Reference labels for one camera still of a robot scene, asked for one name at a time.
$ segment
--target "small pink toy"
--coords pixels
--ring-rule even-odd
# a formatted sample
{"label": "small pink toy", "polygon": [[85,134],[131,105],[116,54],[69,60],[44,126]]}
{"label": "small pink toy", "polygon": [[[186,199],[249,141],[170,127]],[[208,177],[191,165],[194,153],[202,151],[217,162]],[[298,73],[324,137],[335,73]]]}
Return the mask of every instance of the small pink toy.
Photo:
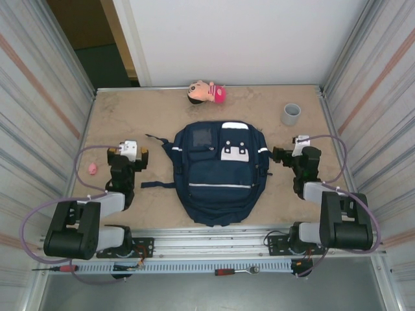
{"label": "small pink toy", "polygon": [[192,104],[201,104],[207,100],[222,104],[226,98],[226,90],[223,86],[216,86],[213,82],[207,84],[199,80],[189,86],[187,97]]}
{"label": "small pink toy", "polygon": [[88,167],[88,172],[90,175],[95,175],[97,173],[97,170],[98,166],[94,162],[92,162]]}

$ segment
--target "backpack front pocket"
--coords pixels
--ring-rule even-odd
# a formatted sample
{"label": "backpack front pocket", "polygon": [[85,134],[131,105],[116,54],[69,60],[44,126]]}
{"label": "backpack front pocket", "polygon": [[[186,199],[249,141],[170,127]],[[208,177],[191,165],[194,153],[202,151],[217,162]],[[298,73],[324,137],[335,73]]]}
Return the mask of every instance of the backpack front pocket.
{"label": "backpack front pocket", "polygon": [[216,127],[208,124],[195,124],[188,129],[187,151],[192,161],[213,159],[217,154],[218,141]]}
{"label": "backpack front pocket", "polygon": [[239,161],[200,161],[189,170],[189,193],[206,202],[234,202],[246,199],[252,189],[248,163]]}

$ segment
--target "red handle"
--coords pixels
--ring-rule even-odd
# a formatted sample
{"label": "red handle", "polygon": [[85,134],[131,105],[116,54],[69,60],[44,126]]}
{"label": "red handle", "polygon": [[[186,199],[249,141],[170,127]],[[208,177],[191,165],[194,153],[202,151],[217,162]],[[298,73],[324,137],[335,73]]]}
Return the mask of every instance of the red handle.
{"label": "red handle", "polygon": [[72,271],[78,271],[79,267],[75,264],[72,265],[72,267],[70,265],[66,265],[66,266],[60,266],[59,267],[59,271],[60,272],[71,272]]}
{"label": "red handle", "polygon": [[222,277],[223,275],[233,275],[235,274],[235,269],[216,269],[215,275]]}

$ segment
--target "plush toy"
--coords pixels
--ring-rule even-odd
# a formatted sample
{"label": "plush toy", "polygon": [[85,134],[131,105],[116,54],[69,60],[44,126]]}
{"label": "plush toy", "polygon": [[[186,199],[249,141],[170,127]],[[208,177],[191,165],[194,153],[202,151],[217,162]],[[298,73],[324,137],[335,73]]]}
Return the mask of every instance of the plush toy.
{"label": "plush toy", "polygon": [[199,80],[189,86],[187,97],[192,104],[201,104],[207,100],[222,104],[226,98],[226,91],[224,87],[216,86],[213,82],[207,84]]}

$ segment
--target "doll head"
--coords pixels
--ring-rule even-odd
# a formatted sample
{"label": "doll head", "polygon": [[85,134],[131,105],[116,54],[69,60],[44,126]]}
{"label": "doll head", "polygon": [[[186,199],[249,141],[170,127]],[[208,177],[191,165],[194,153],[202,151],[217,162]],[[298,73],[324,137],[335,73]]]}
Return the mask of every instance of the doll head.
{"label": "doll head", "polygon": [[207,100],[214,101],[215,97],[209,92],[210,85],[199,80],[192,83],[187,90],[187,97],[192,104],[201,104]]}

